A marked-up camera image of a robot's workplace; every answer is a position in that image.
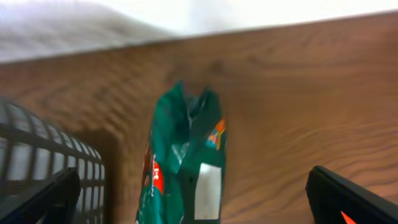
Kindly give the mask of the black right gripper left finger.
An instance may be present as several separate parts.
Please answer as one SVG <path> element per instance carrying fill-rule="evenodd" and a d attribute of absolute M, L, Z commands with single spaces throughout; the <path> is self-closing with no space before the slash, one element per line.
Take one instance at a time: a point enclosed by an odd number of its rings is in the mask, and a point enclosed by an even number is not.
<path fill-rule="evenodd" d="M 78 171 L 61 170 L 1 201 L 1 223 L 71 223 L 79 196 Z"/>

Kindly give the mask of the grey plastic slotted basket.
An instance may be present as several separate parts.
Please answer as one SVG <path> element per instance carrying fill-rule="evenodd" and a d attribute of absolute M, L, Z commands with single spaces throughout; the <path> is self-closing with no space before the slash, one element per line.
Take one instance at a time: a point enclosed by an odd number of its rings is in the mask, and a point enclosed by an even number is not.
<path fill-rule="evenodd" d="M 80 178 L 72 222 L 104 223 L 106 166 L 100 153 L 27 108 L 1 98 L 1 200 L 67 168 L 75 168 Z"/>

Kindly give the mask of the green Nescafe coffee bag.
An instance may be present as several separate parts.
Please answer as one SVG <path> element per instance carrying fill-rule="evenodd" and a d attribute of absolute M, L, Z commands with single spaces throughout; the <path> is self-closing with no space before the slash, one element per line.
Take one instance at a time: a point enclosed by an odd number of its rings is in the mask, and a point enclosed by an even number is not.
<path fill-rule="evenodd" d="M 228 134 L 219 95 L 179 81 L 157 101 L 135 222 L 220 223 Z"/>

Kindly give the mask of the red snack packet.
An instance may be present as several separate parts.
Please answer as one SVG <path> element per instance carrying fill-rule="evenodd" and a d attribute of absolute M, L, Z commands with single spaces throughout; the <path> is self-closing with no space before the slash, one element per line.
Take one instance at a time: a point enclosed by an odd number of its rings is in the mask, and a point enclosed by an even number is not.
<path fill-rule="evenodd" d="M 344 221 L 346 222 L 346 224 L 357 224 L 352 218 L 347 216 L 347 214 L 345 214 L 344 212 L 341 212 L 341 215 L 342 215 Z"/>

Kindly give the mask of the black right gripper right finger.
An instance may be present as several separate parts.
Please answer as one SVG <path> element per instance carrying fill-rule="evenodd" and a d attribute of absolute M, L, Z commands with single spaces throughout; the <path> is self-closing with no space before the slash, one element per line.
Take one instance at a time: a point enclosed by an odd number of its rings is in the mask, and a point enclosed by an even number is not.
<path fill-rule="evenodd" d="M 308 174 L 305 187 L 315 223 L 397 223 L 397 205 L 323 166 Z"/>

